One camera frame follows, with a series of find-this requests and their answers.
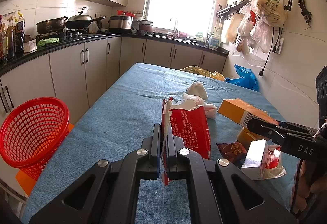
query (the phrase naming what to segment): barcode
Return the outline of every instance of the barcode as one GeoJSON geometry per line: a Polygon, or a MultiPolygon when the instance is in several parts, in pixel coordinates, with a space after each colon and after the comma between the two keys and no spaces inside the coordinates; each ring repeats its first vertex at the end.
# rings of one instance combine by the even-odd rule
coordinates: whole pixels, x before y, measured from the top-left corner
{"type": "Polygon", "coordinates": [[[253,115],[252,113],[244,111],[243,116],[242,116],[241,121],[240,121],[240,124],[243,127],[247,128],[247,123],[249,122],[250,119],[259,119],[259,120],[264,121],[264,119],[261,119],[258,116],[253,115]]]}

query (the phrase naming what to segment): window pane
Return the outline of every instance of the window pane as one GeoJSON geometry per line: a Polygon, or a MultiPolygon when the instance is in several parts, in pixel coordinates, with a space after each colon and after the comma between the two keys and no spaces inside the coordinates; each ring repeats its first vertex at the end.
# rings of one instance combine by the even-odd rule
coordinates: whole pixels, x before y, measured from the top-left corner
{"type": "Polygon", "coordinates": [[[150,0],[148,20],[154,22],[155,27],[173,29],[175,21],[169,20],[177,16],[180,0],[150,0]]]}
{"type": "Polygon", "coordinates": [[[178,11],[178,30],[195,35],[207,35],[214,0],[181,0],[178,11]]]}

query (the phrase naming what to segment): human hand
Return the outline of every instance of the human hand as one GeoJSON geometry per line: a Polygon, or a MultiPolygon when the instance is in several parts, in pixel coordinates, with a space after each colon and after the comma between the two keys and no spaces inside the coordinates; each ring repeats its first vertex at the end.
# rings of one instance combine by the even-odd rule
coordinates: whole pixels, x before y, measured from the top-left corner
{"type": "MultiPolygon", "coordinates": [[[[319,193],[321,191],[327,190],[327,175],[317,179],[311,187],[307,184],[304,173],[305,173],[305,161],[303,161],[301,169],[300,169],[300,175],[299,175],[299,185],[298,185],[298,191],[294,203],[294,209],[293,212],[296,214],[297,212],[303,211],[307,204],[306,204],[306,198],[310,195],[310,193],[319,193]]],[[[293,201],[293,195],[294,195],[294,188],[292,187],[292,196],[290,200],[290,205],[293,201]]]]}

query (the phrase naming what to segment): basket rim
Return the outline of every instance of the basket rim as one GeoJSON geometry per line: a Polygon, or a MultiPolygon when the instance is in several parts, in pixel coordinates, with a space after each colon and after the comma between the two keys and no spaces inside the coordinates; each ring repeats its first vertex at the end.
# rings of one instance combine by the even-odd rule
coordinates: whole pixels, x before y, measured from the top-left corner
{"type": "Polygon", "coordinates": [[[40,161],[42,161],[47,155],[50,154],[51,151],[56,149],[59,146],[60,141],[62,138],[65,136],[65,132],[68,129],[69,125],[69,110],[67,105],[60,99],[54,98],[54,97],[41,97],[41,98],[36,98],[36,99],[31,99],[29,101],[26,101],[25,103],[19,105],[17,108],[15,108],[5,119],[3,122],[1,128],[0,128],[0,154],[3,158],[3,160],[10,165],[11,167],[14,168],[28,168],[33,165],[36,165],[40,161]],[[4,150],[4,134],[7,130],[8,125],[12,122],[12,120],[19,115],[22,110],[25,110],[26,108],[29,108],[31,106],[35,106],[38,104],[53,104],[56,106],[60,106],[63,108],[63,111],[65,113],[65,119],[64,119],[64,125],[59,132],[59,134],[56,136],[56,138],[50,143],[50,145],[43,150],[41,153],[38,155],[29,158],[24,161],[13,161],[11,160],[5,153],[4,150]]]}

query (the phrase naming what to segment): blue tablecloth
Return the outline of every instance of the blue tablecloth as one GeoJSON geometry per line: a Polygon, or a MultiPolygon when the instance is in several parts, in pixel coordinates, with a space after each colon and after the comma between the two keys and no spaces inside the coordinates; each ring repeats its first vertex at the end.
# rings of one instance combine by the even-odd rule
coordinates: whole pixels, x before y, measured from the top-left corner
{"type": "MultiPolygon", "coordinates": [[[[181,100],[186,88],[202,82],[209,103],[218,108],[223,99],[242,100],[284,120],[258,92],[187,72],[148,64],[135,64],[86,112],[53,155],[28,199],[23,216],[27,224],[38,210],[81,176],[100,159],[116,161],[139,148],[161,122],[162,100],[181,100]]],[[[223,115],[208,119],[211,159],[221,158],[216,142],[236,141],[241,126],[223,115]]],[[[283,154],[287,175],[263,180],[261,185],[274,199],[288,207],[297,158],[283,154]]],[[[189,224],[185,180],[164,186],[160,179],[141,182],[135,223],[189,224]]]]}

